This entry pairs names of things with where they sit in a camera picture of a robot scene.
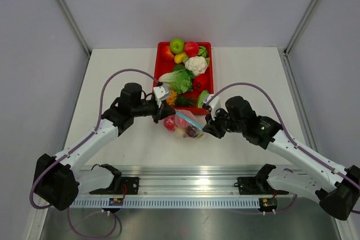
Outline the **pink peach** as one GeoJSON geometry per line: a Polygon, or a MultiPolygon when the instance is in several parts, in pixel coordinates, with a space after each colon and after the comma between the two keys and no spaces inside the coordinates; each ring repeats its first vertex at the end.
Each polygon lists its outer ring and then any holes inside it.
{"type": "Polygon", "coordinates": [[[190,125],[190,123],[187,120],[185,120],[184,118],[178,115],[175,116],[175,124],[177,127],[181,129],[185,129],[190,125]]]}

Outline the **clear zip top bag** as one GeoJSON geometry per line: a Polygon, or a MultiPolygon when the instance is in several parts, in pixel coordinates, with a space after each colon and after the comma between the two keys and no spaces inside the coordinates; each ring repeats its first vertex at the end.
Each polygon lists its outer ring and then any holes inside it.
{"type": "Polygon", "coordinates": [[[174,115],[163,120],[163,127],[180,138],[198,139],[203,136],[203,127],[187,110],[176,110],[174,115]]]}

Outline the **garlic bulb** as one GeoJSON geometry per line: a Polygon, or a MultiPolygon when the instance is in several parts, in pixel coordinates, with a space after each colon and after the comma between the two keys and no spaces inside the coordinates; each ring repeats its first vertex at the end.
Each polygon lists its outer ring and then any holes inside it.
{"type": "Polygon", "coordinates": [[[174,133],[175,133],[175,135],[178,136],[178,137],[183,137],[184,134],[185,134],[184,131],[183,131],[183,129],[178,128],[178,127],[176,127],[174,133]]]}

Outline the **dark red onion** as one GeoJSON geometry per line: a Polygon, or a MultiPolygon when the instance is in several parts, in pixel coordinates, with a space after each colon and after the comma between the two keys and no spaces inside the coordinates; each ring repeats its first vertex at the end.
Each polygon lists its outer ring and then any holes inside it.
{"type": "Polygon", "coordinates": [[[196,138],[199,133],[197,131],[196,128],[192,127],[192,126],[188,126],[186,129],[185,129],[185,133],[188,137],[190,138],[196,138]]]}

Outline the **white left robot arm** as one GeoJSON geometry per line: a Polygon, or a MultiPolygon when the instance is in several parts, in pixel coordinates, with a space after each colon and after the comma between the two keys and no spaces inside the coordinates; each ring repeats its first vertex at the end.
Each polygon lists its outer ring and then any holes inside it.
{"type": "Polygon", "coordinates": [[[67,209],[80,194],[101,191],[105,194],[125,193],[122,172],[109,164],[98,169],[82,171],[82,167],[104,146],[121,136],[137,117],[151,116],[155,123],[174,115],[167,104],[169,88],[158,83],[151,99],[142,98],[142,87],[127,83],[111,106],[100,112],[96,126],[79,142],[61,152],[49,156],[43,154],[35,167],[34,181],[30,190],[30,203],[38,209],[33,196],[62,211],[67,209]]]}

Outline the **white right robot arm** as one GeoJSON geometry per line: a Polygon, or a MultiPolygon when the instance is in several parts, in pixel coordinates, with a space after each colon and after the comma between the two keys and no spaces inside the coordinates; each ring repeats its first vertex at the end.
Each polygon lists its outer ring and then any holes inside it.
{"type": "Polygon", "coordinates": [[[251,194],[289,192],[308,198],[333,218],[345,221],[359,200],[359,167],[345,167],[301,144],[285,127],[267,116],[258,116],[241,96],[228,99],[221,108],[219,97],[207,94],[201,101],[209,110],[203,131],[216,138],[240,133],[251,144],[275,153],[302,171],[265,164],[248,180],[251,194]]]}

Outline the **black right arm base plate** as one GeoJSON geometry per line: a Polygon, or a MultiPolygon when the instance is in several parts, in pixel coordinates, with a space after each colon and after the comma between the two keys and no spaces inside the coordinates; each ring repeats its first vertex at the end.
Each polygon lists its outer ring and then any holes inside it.
{"type": "Polygon", "coordinates": [[[233,184],[238,189],[240,195],[288,195],[288,191],[275,190],[270,187],[269,184],[257,185],[257,181],[254,176],[243,176],[238,177],[236,182],[233,184]]]}

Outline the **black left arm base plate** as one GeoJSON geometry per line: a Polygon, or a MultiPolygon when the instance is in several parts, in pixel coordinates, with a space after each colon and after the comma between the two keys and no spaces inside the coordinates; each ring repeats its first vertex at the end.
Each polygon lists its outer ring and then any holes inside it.
{"type": "Polygon", "coordinates": [[[137,195],[139,189],[139,177],[121,177],[113,180],[109,187],[91,191],[96,195],[137,195]]]}

